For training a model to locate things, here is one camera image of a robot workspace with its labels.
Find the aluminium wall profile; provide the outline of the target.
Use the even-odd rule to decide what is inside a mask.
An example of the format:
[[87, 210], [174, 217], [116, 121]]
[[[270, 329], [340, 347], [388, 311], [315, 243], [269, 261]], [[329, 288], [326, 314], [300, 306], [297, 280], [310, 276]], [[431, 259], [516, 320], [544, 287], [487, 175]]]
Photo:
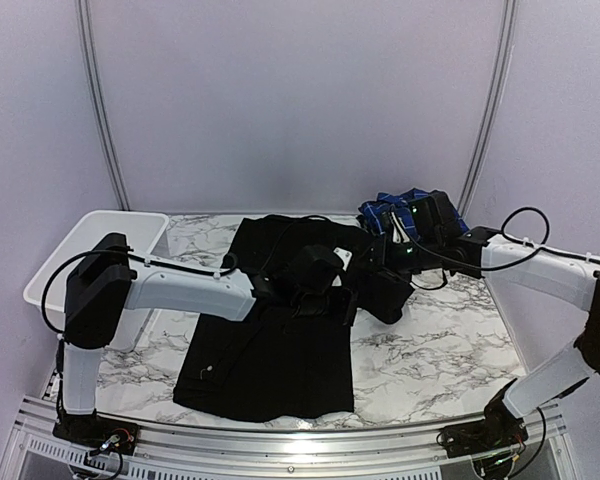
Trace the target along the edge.
[[458, 211], [463, 217], [468, 214], [475, 196], [480, 174], [486, 162], [498, 108], [506, 88], [518, 11], [518, 1], [506, 0], [503, 2], [501, 24], [485, 106], [458, 203]]
[[94, 111], [95, 125], [101, 144], [106, 169], [118, 208], [130, 211], [131, 204], [123, 178], [122, 167], [118, 159], [114, 137], [112, 134], [105, 95], [101, 83], [97, 59], [96, 42], [93, 29], [91, 5], [89, 1], [77, 0], [77, 26], [85, 66], [90, 101]]

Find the left aluminium wall profile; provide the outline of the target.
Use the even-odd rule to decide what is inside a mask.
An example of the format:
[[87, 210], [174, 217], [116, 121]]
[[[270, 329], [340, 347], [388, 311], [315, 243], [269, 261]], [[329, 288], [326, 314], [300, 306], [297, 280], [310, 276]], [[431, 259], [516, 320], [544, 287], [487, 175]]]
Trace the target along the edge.
[[91, 5], [89, 1], [77, 0], [77, 26], [85, 66], [90, 101], [94, 111], [95, 125], [101, 144], [106, 169], [118, 208], [130, 211], [131, 204], [123, 178], [122, 167], [118, 159], [114, 137], [112, 134], [105, 95], [101, 83], [97, 59], [96, 42], [93, 29]]

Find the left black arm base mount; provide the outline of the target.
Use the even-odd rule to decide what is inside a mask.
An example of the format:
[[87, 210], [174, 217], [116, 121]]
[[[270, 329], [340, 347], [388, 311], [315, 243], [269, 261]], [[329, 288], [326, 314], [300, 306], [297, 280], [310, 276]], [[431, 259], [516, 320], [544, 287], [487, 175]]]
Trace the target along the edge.
[[90, 415], [61, 415], [52, 434], [55, 438], [89, 447], [93, 453], [117, 451], [122, 455], [134, 453], [139, 425], [136, 423]]

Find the blue plaid folded shirt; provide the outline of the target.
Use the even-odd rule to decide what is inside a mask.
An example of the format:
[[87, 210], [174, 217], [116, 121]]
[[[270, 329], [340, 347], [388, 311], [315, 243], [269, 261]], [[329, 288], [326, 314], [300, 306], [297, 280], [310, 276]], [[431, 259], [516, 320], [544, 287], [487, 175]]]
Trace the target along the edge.
[[364, 202], [359, 207], [357, 219], [365, 231], [391, 238], [390, 210], [396, 212], [411, 241], [417, 243], [442, 245], [469, 231], [448, 195], [439, 190], [425, 192], [413, 188], [400, 195], [379, 193], [375, 201]]

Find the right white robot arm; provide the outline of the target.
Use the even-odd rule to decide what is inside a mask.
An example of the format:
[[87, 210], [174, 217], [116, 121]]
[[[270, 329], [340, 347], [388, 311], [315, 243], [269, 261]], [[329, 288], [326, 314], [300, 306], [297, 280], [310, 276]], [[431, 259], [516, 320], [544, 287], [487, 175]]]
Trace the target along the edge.
[[440, 269], [476, 279], [510, 282], [587, 313], [583, 331], [528, 375], [503, 387], [485, 406], [475, 438], [495, 448], [515, 424], [549, 400], [566, 396], [600, 375], [600, 256], [554, 249], [506, 233], [469, 228], [448, 195], [412, 189], [378, 195], [359, 208], [359, 222], [388, 247], [392, 270], [408, 275]]

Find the black long sleeve shirt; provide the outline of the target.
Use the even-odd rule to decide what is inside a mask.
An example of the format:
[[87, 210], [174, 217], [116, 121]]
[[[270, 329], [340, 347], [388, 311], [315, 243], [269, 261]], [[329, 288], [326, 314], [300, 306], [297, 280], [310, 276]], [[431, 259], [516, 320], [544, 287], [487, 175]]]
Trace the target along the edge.
[[[242, 220], [227, 255], [235, 254], [246, 273], [265, 272], [280, 279], [306, 246], [347, 249], [353, 259], [344, 287], [358, 294], [357, 311], [391, 325], [402, 317], [414, 290], [409, 275], [364, 267], [362, 257], [374, 238], [357, 226], [268, 215]], [[295, 318], [289, 309], [269, 308], [244, 322], [201, 315], [173, 401], [245, 422], [351, 413], [352, 325], [337, 325], [326, 317]]]

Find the aluminium table front rail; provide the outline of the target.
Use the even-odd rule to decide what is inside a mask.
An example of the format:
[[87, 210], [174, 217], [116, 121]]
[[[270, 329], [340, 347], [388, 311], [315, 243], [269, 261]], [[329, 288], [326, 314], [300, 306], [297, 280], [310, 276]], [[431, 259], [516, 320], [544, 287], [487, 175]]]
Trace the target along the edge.
[[373, 429], [249, 430], [138, 420], [135, 451], [85, 458], [53, 436], [54, 403], [25, 398], [0, 479], [69, 479], [79, 470], [124, 479], [474, 479], [492, 455], [449, 457], [441, 430], [454, 419]]

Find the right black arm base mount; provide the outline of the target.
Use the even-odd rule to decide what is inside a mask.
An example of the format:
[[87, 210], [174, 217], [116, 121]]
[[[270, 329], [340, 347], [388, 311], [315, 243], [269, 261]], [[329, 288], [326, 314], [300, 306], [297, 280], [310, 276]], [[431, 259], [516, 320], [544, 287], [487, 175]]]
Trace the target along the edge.
[[438, 433], [436, 442], [449, 458], [456, 458], [520, 446], [527, 439], [522, 420], [502, 422], [499, 417], [491, 417], [447, 425]]

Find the right aluminium wall profile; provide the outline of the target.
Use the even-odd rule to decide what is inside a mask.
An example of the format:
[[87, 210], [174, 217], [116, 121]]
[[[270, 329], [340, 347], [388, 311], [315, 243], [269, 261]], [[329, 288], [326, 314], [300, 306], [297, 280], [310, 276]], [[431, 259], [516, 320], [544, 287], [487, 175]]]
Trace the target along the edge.
[[498, 108], [506, 88], [518, 11], [518, 1], [506, 0], [503, 2], [501, 24], [485, 106], [458, 203], [458, 211], [463, 217], [468, 214], [475, 196], [480, 174], [486, 162]]

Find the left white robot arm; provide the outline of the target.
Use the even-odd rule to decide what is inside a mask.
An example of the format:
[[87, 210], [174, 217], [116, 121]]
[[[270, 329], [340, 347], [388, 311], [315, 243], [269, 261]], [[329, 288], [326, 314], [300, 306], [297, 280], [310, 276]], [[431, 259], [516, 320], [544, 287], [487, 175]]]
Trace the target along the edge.
[[227, 322], [253, 321], [269, 308], [313, 316], [349, 312], [344, 277], [353, 254], [347, 249], [306, 246], [280, 279], [246, 273], [235, 254], [228, 257], [228, 266], [204, 270], [136, 252], [124, 234], [111, 232], [51, 274], [51, 281], [66, 276], [58, 418], [82, 443], [96, 445], [106, 436], [96, 408], [97, 377], [103, 352], [128, 311], [182, 311]]

